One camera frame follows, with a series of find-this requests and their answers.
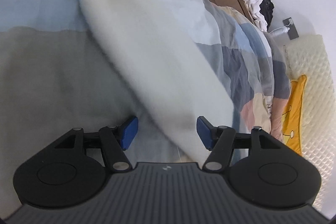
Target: metal screw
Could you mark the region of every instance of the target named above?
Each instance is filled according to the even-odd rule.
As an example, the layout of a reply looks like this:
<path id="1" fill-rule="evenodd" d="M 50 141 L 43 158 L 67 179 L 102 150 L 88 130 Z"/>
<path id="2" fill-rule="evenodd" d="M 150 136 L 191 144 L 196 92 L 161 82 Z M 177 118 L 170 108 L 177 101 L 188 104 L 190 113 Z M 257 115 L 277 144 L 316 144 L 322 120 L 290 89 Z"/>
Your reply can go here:
<path id="1" fill-rule="evenodd" d="M 205 165 L 206 169 L 211 171 L 217 171 L 222 169 L 222 165 L 219 162 L 210 161 Z"/>
<path id="2" fill-rule="evenodd" d="M 129 164 L 124 161 L 117 161 L 112 165 L 113 169 L 118 170 L 118 171 L 125 171 L 129 168 Z"/>

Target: power outlet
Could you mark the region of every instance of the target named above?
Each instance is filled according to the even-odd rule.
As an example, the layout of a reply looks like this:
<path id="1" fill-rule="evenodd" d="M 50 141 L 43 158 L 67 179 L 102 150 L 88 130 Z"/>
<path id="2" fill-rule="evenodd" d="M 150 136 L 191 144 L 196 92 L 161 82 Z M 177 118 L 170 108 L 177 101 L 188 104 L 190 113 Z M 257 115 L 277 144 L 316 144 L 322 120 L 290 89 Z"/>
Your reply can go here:
<path id="1" fill-rule="evenodd" d="M 293 21 L 293 19 L 291 17 L 289 17 L 287 19 L 284 19 L 282 22 L 283 22 L 284 26 L 289 25 L 288 26 L 288 28 L 289 28 L 288 36 L 289 36 L 290 40 L 299 37 L 299 34 L 297 33 L 296 27 L 294 25 L 294 21 Z"/>

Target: bed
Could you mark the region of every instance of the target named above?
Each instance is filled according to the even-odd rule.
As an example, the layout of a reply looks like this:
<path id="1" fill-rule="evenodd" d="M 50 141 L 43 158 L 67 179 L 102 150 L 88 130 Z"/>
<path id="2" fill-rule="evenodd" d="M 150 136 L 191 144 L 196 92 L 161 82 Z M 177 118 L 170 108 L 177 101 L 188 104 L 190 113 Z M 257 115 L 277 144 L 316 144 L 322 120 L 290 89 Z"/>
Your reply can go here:
<path id="1" fill-rule="evenodd" d="M 143 0 L 142 10 L 141 0 L 116 0 L 116 18 L 133 20 L 124 34 L 160 39 L 140 47 L 115 30 L 115 42 L 106 45 L 105 22 L 95 25 L 96 11 L 83 8 L 84 1 L 0 1 L 0 217 L 20 205 L 15 169 L 74 127 L 91 132 L 137 116 L 138 134 L 126 151 L 132 164 L 202 165 L 209 152 L 196 133 L 199 115 L 241 133 L 262 126 L 282 138 L 270 109 L 281 116 L 277 109 L 289 97 L 284 59 L 240 13 L 208 0 Z M 137 8 L 151 20 L 150 30 L 132 18 Z M 163 44 L 162 33 L 171 43 Z"/>

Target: diamond pattern padding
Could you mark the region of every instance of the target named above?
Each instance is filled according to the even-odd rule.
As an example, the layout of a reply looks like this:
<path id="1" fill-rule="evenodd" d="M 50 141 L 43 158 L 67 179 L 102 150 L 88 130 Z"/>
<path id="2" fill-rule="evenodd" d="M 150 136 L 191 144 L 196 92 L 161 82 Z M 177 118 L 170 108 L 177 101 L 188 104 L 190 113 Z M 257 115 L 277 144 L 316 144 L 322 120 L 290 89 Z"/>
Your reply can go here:
<path id="1" fill-rule="evenodd" d="M 322 177 L 322 186 L 314 202 L 314 207 L 320 210 L 336 146 L 336 104 L 330 64 L 320 35 L 299 37 L 284 46 L 284 50 L 289 77 L 297 79 L 302 74 L 307 75 L 301 146 L 303 156 L 318 168 Z"/>

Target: yellow fabric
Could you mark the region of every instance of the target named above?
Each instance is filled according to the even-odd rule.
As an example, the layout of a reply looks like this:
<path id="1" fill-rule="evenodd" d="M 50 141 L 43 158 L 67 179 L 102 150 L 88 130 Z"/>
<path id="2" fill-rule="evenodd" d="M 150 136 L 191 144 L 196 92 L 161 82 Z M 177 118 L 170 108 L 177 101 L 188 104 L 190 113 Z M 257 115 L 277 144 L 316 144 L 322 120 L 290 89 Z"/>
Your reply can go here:
<path id="1" fill-rule="evenodd" d="M 301 112 L 302 98 L 307 82 L 307 76 L 301 75 L 298 80 L 292 80 L 292 92 L 282 115 L 284 143 L 299 155 L 301 152 Z"/>

